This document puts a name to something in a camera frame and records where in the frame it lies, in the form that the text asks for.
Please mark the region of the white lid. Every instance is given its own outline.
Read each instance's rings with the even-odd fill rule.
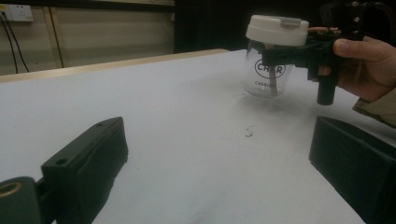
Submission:
[[[265,44],[302,46],[308,25],[308,21],[300,19],[254,15],[247,28],[247,38]]]

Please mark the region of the dark background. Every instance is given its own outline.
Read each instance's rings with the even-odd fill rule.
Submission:
[[[330,0],[176,0],[175,52],[245,49],[252,15],[299,18],[322,25],[319,7]],[[396,8],[392,0],[383,3]],[[363,30],[389,42],[389,22],[379,10],[364,15]]]

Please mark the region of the black clamp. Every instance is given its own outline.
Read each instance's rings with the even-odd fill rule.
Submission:
[[[46,161],[39,181],[0,183],[0,223],[90,224],[127,160],[122,118],[97,123]]]
[[[362,40],[366,33],[361,31],[363,14],[370,8],[382,9],[389,20],[394,21],[391,9],[382,3],[359,1],[336,1],[320,8],[322,22],[326,27],[337,27],[337,30],[328,29],[312,33],[301,47],[278,47],[262,51],[262,64],[276,66],[280,64],[294,64],[296,67],[308,69],[308,80],[317,79],[318,99],[320,105],[332,105],[335,87],[337,85],[340,64],[344,60],[332,52],[332,44],[338,38]],[[390,30],[396,34],[395,23],[390,23]],[[319,76],[318,68],[322,65],[332,69],[328,76]]]
[[[309,160],[365,223],[396,223],[396,148],[338,119],[317,117]]]

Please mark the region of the clear plastic jar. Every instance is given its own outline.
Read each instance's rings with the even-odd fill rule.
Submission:
[[[252,16],[247,28],[249,43],[245,62],[245,77],[242,81],[245,91],[272,98],[285,91],[292,64],[264,66],[264,49],[305,44],[308,22],[294,18]]]
[[[245,77],[242,83],[245,91],[252,95],[272,98],[285,91],[292,65],[264,66],[262,64],[262,50],[273,47],[275,46],[255,40],[249,41],[245,61]]]

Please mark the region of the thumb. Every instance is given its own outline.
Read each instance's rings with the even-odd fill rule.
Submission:
[[[348,39],[337,39],[332,45],[333,52],[344,58],[363,59],[369,62],[380,61],[387,55],[383,48],[377,45],[374,39],[353,41]]]

